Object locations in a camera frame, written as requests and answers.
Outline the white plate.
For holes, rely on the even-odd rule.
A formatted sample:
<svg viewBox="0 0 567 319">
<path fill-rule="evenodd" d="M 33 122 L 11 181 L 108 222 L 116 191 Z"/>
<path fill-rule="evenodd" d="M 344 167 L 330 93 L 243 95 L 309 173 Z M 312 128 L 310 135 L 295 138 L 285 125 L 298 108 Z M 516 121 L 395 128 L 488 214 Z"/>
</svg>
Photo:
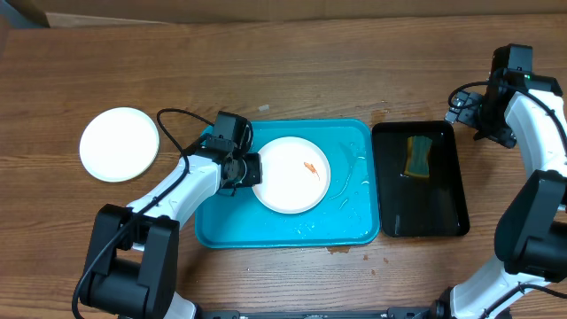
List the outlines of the white plate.
<svg viewBox="0 0 567 319">
<path fill-rule="evenodd" d="M 133 179 L 151 166 L 159 152 L 153 120 L 131 107 L 100 113 L 83 130 L 79 155 L 86 171 L 103 182 Z"/>
<path fill-rule="evenodd" d="M 305 138 L 277 138 L 259 150 L 261 183 L 252 187 L 265 207 L 280 214 L 301 214 L 317 206 L 330 187 L 330 163 Z"/>
</svg>

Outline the yellow green sponge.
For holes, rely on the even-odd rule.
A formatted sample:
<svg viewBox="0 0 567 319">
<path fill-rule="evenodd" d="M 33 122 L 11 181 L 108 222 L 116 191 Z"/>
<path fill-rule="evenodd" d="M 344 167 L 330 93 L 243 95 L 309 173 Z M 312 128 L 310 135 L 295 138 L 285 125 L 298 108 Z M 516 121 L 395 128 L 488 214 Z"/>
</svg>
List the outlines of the yellow green sponge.
<svg viewBox="0 0 567 319">
<path fill-rule="evenodd" d="M 429 156 L 432 140 L 427 136 L 411 136 L 407 139 L 407 155 L 403 175 L 429 178 Z"/>
</svg>

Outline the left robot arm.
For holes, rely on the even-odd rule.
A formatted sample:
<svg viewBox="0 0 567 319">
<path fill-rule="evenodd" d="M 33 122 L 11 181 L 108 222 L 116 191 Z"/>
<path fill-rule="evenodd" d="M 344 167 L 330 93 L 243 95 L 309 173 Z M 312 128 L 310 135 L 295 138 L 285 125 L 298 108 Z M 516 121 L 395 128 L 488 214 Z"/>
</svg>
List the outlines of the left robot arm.
<svg viewBox="0 0 567 319">
<path fill-rule="evenodd" d="M 179 233 L 197 208 L 221 189 L 261 182 L 252 153 L 252 123 L 218 112 L 211 132 L 188 147 L 160 184 L 128 206 L 97 213 L 82 277 L 72 297 L 74 317 L 84 305 L 119 318 L 195 318 L 198 306 L 176 292 Z"/>
</svg>

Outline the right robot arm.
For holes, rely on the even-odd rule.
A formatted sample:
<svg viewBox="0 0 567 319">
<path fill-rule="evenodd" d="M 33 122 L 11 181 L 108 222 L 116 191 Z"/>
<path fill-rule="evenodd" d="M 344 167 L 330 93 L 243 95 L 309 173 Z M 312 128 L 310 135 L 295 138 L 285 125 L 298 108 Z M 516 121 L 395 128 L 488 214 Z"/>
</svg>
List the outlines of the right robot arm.
<svg viewBox="0 0 567 319">
<path fill-rule="evenodd" d="M 549 288 L 566 278 L 566 119 L 554 77 L 532 70 L 532 47 L 508 44 L 493 52 L 483 95 L 472 83 L 448 97 L 445 120 L 460 122 L 507 148 L 518 147 L 527 180 L 500 218 L 494 256 L 470 279 L 446 289 L 422 318 L 509 318 L 529 292 L 564 299 Z"/>
</svg>

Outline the black water tray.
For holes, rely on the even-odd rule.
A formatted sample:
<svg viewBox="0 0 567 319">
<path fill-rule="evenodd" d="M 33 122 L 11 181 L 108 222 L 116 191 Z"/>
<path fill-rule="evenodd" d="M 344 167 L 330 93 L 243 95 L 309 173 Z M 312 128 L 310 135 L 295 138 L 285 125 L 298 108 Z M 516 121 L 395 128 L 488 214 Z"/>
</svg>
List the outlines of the black water tray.
<svg viewBox="0 0 567 319">
<path fill-rule="evenodd" d="M 432 140 L 430 177 L 403 175 L 407 139 Z M 382 122 L 371 130 L 380 222 L 389 237 L 461 237 L 470 230 L 454 129 L 445 121 Z"/>
</svg>

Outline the teal plastic tray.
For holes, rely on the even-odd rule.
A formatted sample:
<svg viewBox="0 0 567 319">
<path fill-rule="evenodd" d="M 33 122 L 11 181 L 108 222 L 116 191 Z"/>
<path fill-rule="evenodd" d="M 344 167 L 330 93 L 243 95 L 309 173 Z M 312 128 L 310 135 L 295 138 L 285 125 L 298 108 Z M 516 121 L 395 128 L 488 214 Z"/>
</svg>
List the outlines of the teal plastic tray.
<svg viewBox="0 0 567 319">
<path fill-rule="evenodd" d="M 195 213 L 195 233 L 210 248 L 363 245 L 380 228 L 369 127 L 356 119 L 280 120 L 253 123 L 252 150 L 285 136 L 318 146 L 330 163 L 330 187 L 315 207 L 280 214 L 252 189 L 222 190 Z"/>
</svg>

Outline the cardboard sheet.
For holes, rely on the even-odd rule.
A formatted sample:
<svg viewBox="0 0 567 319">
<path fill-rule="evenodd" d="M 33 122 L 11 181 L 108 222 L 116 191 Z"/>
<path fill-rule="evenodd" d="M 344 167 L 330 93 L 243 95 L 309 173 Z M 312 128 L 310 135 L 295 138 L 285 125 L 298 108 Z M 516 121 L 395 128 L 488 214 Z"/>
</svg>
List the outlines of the cardboard sheet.
<svg viewBox="0 0 567 319">
<path fill-rule="evenodd" d="M 7 0 L 1 13 L 42 27 L 565 13 L 566 0 Z"/>
</svg>

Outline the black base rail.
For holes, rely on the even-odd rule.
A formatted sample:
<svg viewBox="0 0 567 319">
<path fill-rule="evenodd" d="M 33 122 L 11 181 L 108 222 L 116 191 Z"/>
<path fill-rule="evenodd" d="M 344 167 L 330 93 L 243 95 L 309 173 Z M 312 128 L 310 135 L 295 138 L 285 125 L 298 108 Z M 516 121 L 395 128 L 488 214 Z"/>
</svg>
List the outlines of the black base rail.
<svg viewBox="0 0 567 319">
<path fill-rule="evenodd" d="M 368 311 L 256 312 L 236 310 L 205 311 L 198 308 L 196 319 L 432 319 L 439 316 L 429 307 L 389 307 Z"/>
</svg>

